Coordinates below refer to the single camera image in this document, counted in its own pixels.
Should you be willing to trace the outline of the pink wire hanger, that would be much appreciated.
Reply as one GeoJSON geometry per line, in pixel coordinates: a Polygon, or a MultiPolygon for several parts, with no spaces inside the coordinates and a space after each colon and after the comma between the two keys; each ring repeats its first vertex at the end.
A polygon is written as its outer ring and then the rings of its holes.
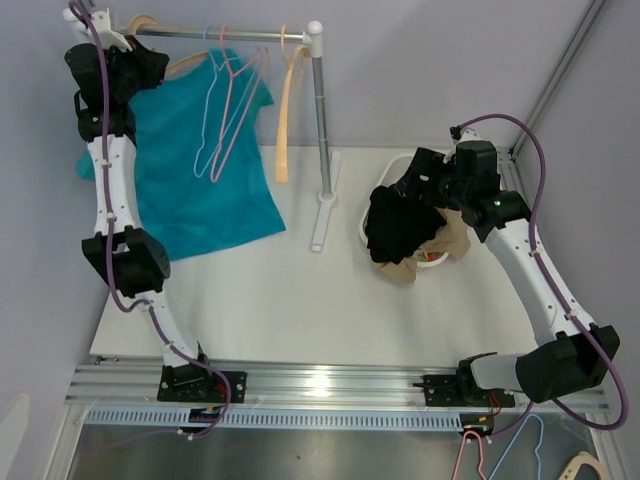
{"type": "Polygon", "coordinates": [[[226,68],[229,84],[224,105],[224,111],[221,120],[221,127],[218,136],[218,143],[214,149],[210,180],[217,183],[225,169],[227,161],[233,151],[235,142],[239,136],[242,125],[249,113],[251,103],[258,91],[265,68],[268,63],[269,54],[264,47],[259,47],[257,53],[246,59],[245,63],[235,69],[231,65],[231,59],[227,55],[227,47],[225,44],[227,26],[223,26],[220,31],[220,47],[223,56],[223,66],[226,68]],[[249,71],[249,79],[245,88],[235,105],[235,109],[231,110],[234,96],[234,86],[237,80],[241,80],[245,72],[249,71]]]}

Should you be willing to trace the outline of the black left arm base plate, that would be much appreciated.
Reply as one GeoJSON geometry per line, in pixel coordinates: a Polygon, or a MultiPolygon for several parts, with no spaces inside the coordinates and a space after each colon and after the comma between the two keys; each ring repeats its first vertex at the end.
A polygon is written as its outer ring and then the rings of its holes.
{"type": "Polygon", "coordinates": [[[206,369],[188,364],[162,368],[157,400],[171,403],[243,403],[247,382],[244,371],[223,371],[224,380],[206,369]]]}

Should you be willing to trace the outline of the teal t shirt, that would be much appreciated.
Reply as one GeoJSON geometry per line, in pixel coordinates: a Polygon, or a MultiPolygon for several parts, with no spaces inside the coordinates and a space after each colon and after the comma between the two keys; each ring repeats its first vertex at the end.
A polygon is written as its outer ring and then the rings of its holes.
{"type": "Polygon", "coordinates": [[[139,213],[173,261],[285,229],[255,131],[260,110],[273,103],[265,64],[212,49],[190,72],[130,102],[139,213]]]}

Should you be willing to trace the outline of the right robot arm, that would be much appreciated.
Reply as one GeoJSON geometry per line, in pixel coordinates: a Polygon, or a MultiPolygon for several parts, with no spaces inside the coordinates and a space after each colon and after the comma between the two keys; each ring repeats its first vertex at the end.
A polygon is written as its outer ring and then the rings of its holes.
{"type": "Polygon", "coordinates": [[[502,188],[497,159],[486,140],[461,140],[450,154],[420,147],[394,185],[410,200],[461,213],[506,272],[534,332],[537,347],[529,353],[460,361],[456,395],[474,405],[505,389],[543,403],[596,387],[620,338],[613,327],[597,326],[563,281],[547,282],[536,260],[548,256],[528,236],[531,211],[518,192],[502,188]]]}

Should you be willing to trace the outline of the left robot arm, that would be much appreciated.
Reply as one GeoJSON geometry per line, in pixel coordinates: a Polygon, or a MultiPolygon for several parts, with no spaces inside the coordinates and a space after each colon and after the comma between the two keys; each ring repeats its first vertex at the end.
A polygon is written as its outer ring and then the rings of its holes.
{"type": "Polygon", "coordinates": [[[201,346],[168,305],[168,253],[143,227],[134,181],[136,120],[130,101],[161,84],[169,58],[133,37],[127,40],[127,50],[82,43],[64,56],[79,87],[74,107],[96,186],[94,233],[83,240],[82,252],[116,306],[124,313],[139,311],[156,334],[163,357],[160,389],[203,401],[213,394],[216,379],[201,346]]]}

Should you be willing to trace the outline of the beige plastic hanger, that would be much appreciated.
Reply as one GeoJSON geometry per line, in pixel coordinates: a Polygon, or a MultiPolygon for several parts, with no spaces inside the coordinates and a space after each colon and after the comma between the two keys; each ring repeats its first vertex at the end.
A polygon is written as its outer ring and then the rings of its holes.
{"type": "Polygon", "coordinates": [[[282,59],[286,64],[286,74],[280,98],[276,135],[275,181],[278,184],[286,184],[289,180],[289,130],[296,119],[306,64],[311,54],[305,43],[297,45],[291,52],[288,52],[285,47],[286,33],[287,26],[283,25],[280,30],[280,49],[282,59]]]}

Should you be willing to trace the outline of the beige t shirt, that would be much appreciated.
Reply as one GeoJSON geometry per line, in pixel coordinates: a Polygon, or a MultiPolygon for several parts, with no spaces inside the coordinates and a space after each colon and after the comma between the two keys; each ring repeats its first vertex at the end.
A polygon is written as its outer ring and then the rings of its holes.
{"type": "Polygon", "coordinates": [[[455,210],[437,208],[444,218],[445,225],[440,227],[433,239],[420,245],[410,256],[400,261],[374,263],[375,268],[392,281],[409,285],[416,281],[417,261],[424,260],[428,253],[448,253],[455,260],[461,260],[471,247],[468,226],[463,222],[461,213],[455,210]]]}

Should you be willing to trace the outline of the black t shirt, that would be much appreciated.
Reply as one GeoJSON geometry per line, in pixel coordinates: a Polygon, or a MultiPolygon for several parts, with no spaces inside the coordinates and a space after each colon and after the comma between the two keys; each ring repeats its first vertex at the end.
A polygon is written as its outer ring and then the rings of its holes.
{"type": "Polygon", "coordinates": [[[376,187],[369,200],[364,233],[374,263],[399,264],[447,225],[436,208],[403,198],[390,187],[376,187]]]}

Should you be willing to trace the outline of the light blue wire hanger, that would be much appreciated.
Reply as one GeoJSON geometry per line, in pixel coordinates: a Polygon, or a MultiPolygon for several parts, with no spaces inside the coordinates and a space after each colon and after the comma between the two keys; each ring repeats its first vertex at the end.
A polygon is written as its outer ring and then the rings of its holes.
{"type": "MultiPolygon", "coordinates": [[[[213,150],[210,152],[210,155],[208,157],[208,159],[204,162],[201,162],[201,157],[202,155],[205,153],[205,147],[207,146],[207,129],[208,129],[208,125],[209,125],[209,121],[211,120],[211,107],[212,107],[212,103],[213,103],[213,93],[214,93],[214,89],[218,84],[219,78],[221,76],[221,74],[223,72],[226,73],[227,75],[227,89],[228,89],[228,84],[229,84],[229,79],[228,79],[228,74],[226,71],[226,68],[223,66],[224,60],[223,60],[223,56],[221,53],[221,47],[220,47],[220,55],[221,55],[221,59],[222,62],[219,63],[217,61],[217,57],[216,54],[213,52],[212,49],[207,49],[206,50],[209,53],[209,57],[206,59],[208,61],[208,63],[210,64],[210,66],[212,67],[212,72],[213,72],[213,76],[212,79],[209,83],[209,86],[206,90],[206,95],[205,95],[205,101],[204,101],[204,109],[203,109],[203,116],[202,116],[202,122],[201,122],[201,130],[200,130],[200,144],[196,150],[196,154],[194,157],[194,162],[193,162],[193,174],[196,178],[203,178],[205,173],[209,174],[209,180],[210,180],[210,170],[211,170],[211,163],[212,163],[212,157],[213,157],[213,152],[214,149],[218,143],[218,137],[217,137],[217,142],[215,144],[215,146],[213,147],[213,150]]],[[[240,67],[242,64],[245,63],[246,59],[249,57],[240,57],[240,56],[229,56],[231,59],[231,65],[237,69],[238,67],[240,67]]],[[[232,107],[231,110],[235,109],[235,105],[237,103],[237,101],[239,100],[239,97],[241,96],[245,85],[247,83],[247,80],[249,79],[249,75],[250,72],[247,71],[243,74],[242,79],[241,80],[237,80],[236,85],[234,86],[234,96],[233,96],[233,101],[232,101],[232,107]]],[[[224,103],[223,103],[223,110],[222,110],[222,114],[220,117],[220,127],[221,127],[221,120],[222,120],[222,115],[223,115],[223,111],[224,111],[224,105],[225,105],[225,100],[226,100],[226,95],[227,95],[227,90],[226,90],[226,94],[224,95],[224,103]]]]}

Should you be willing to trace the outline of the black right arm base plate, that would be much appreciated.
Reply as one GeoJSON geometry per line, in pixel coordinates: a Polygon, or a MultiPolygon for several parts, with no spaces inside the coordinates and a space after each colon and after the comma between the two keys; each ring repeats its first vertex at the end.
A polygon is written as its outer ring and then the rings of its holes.
{"type": "Polygon", "coordinates": [[[423,392],[428,407],[489,407],[515,406],[513,394],[501,389],[481,389],[466,377],[456,374],[426,374],[413,387],[423,392]]]}

